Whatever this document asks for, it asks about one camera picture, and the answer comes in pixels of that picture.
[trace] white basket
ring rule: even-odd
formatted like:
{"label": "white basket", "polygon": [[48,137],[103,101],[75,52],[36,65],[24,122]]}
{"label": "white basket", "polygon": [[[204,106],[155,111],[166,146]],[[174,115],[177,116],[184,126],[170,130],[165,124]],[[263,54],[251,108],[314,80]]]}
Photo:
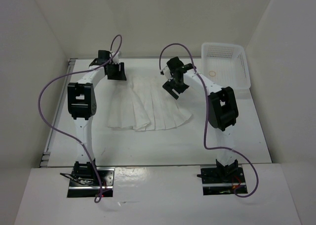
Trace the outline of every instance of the white basket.
{"label": "white basket", "polygon": [[232,44],[202,45],[203,74],[214,83],[234,90],[250,88],[250,77],[243,47]]}

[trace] white floor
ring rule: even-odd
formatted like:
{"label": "white floor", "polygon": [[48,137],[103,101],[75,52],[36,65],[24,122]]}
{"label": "white floor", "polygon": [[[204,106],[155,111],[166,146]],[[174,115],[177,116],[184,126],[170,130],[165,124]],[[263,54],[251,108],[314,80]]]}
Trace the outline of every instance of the white floor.
{"label": "white floor", "polygon": [[[113,198],[67,198],[70,168],[32,169],[15,225],[300,225],[279,164],[255,165],[246,199],[203,196],[199,166],[116,168]],[[243,165],[248,190],[255,185]]]}
{"label": "white floor", "polygon": [[[73,71],[85,70],[92,60],[76,60]],[[123,59],[126,76],[160,76],[157,58]],[[199,68],[201,59],[195,59]],[[73,75],[75,82],[82,74]],[[155,132],[112,130],[107,127],[110,99],[114,90],[112,81],[101,80],[95,88],[97,113],[92,123],[93,150],[98,166],[152,166],[214,164],[218,152],[206,151],[202,145],[205,120],[205,98],[189,88],[181,94],[178,103],[186,107],[193,117],[177,129]],[[55,126],[75,134],[73,120],[68,113],[66,92],[63,94]],[[260,126],[250,91],[236,92],[239,117],[234,127],[235,149],[244,153],[254,163],[270,163],[271,158]],[[215,131],[209,127],[208,146],[217,146]],[[51,152],[49,167],[72,167],[76,160],[76,142],[53,132],[48,144]],[[246,161],[237,157],[240,163]]]}

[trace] plastic basket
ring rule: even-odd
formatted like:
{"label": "plastic basket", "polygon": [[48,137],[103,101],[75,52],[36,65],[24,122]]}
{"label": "plastic basket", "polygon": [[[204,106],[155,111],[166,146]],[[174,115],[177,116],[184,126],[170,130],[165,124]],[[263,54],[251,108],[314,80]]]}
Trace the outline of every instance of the plastic basket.
{"label": "plastic basket", "polygon": [[250,77],[243,47],[233,44],[202,45],[203,74],[214,83],[234,90],[250,88]]}

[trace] beige wall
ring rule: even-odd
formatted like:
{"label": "beige wall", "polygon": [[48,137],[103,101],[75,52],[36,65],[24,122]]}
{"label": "beige wall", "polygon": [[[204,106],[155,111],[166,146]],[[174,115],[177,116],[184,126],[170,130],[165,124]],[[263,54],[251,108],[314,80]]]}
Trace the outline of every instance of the beige wall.
{"label": "beige wall", "polygon": [[[172,42],[246,46],[270,0],[36,0],[68,57],[93,57],[122,34],[123,56],[159,56]],[[174,48],[166,55],[185,55]]]}
{"label": "beige wall", "polygon": [[[37,111],[38,94],[48,80],[66,72],[67,59],[34,0],[0,3],[0,219],[10,225],[49,132]],[[61,83],[42,102],[50,120]]]}
{"label": "beige wall", "polygon": [[246,48],[251,93],[303,225],[316,219],[316,0],[271,0]]}

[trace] white cloth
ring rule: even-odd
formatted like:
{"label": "white cloth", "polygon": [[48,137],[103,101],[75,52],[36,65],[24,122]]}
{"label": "white cloth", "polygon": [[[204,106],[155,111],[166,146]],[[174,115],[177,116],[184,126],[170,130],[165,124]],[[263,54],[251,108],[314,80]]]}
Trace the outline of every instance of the white cloth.
{"label": "white cloth", "polygon": [[164,78],[130,77],[114,91],[108,127],[136,131],[168,130],[181,126],[191,113],[163,88]]}

